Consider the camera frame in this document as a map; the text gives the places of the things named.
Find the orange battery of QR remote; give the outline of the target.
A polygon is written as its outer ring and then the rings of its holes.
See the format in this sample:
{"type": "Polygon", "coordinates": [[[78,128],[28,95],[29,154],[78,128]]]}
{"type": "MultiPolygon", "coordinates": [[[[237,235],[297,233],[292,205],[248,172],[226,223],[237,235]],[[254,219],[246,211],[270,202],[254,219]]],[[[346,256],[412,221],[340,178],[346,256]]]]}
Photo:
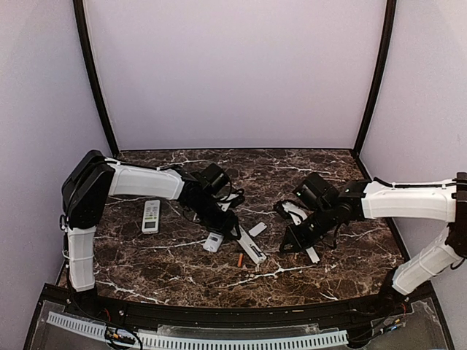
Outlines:
{"type": "Polygon", "coordinates": [[[240,253],[238,261],[237,261],[237,267],[239,267],[239,268],[242,267],[243,259],[244,259],[244,254],[240,253]]]}

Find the white remote with QR label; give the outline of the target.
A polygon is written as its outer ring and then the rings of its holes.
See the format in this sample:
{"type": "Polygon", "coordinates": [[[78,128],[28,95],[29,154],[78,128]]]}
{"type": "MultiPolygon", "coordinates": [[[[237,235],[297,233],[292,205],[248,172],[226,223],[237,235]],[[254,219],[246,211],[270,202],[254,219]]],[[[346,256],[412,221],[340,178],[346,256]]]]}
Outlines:
{"type": "Polygon", "coordinates": [[[242,228],[240,228],[240,238],[237,242],[256,265],[266,261],[266,255],[242,228]]]}

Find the white battery cover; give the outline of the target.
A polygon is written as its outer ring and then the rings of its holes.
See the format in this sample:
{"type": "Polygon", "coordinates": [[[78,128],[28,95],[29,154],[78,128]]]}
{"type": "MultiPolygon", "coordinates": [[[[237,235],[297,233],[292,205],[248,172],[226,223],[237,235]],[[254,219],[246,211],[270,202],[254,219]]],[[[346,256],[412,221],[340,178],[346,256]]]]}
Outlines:
{"type": "Polygon", "coordinates": [[[306,249],[306,253],[308,254],[309,256],[309,259],[314,263],[314,264],[318,264],[319,261],[320,261],[320,257],[318,256],[318,254],[316,253],[315,249],[311,246],[309,247],[308,249],[306,249]]]}
{"type": "Polygon", "coordinates": [[[260,235],[266,228],[267,228],[267,225],[264,222],[259,222],[256,226],[254,226],[253,228],[249,230],[249,234],[252,237],[256,237],[260,235]]]}

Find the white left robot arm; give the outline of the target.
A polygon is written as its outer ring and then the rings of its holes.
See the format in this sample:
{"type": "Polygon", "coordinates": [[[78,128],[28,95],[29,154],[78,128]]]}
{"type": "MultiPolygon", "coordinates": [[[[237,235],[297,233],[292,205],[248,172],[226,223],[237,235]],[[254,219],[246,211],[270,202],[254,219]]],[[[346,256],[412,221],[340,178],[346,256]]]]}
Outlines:
{"type": "Polygon", "coordinates": [[[75,307],[87,318],[96,318],[103,311],[102,300],[89,290],[95,287],[94,234],[108,197],[133,195],[176,201],[193,211],[208,231],[238,240],[238,217],[230,209],[222,210],[216,196],[228,182],[224,170],[214,163],[203,171],[188,172],[178,165],[151,168],[105,157],[95,149],[87,152],[61,188],[61,229],[67,239],[69,281],[78,292],[75,307]]]}

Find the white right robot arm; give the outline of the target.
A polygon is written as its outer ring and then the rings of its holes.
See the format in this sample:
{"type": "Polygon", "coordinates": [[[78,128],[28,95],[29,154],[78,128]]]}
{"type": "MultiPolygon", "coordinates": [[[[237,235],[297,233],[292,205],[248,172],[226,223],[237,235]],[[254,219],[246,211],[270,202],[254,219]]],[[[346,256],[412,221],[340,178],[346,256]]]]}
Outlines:
{"type": "Polygon", "coordinates": [[[431,219],[446,228],[420,253],[387,275],[372,303],[379,316],[399,307],[401,298],[466,258],[466,173],[439,182],[385,182],[379,178],[351,181],[337,190],[316,172],[295,189],[311,214],[285,231],[281,252],[302,252],[330,230],[351,221],[380,218],[431,219]]]}

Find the white remote with battery compartment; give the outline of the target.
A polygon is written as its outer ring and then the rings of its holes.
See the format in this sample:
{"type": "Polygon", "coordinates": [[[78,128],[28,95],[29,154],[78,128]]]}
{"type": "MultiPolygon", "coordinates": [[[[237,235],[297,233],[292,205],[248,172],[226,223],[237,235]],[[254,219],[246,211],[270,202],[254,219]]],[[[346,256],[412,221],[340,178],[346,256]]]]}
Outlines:
{"type": "Polygon", "coordinates": [[[203,249],[208,252],[216,253],[218,252],[220,245],[223,242],[223,239],[224,236],[221,234],[210,233],[203,244],[203,249]]]}

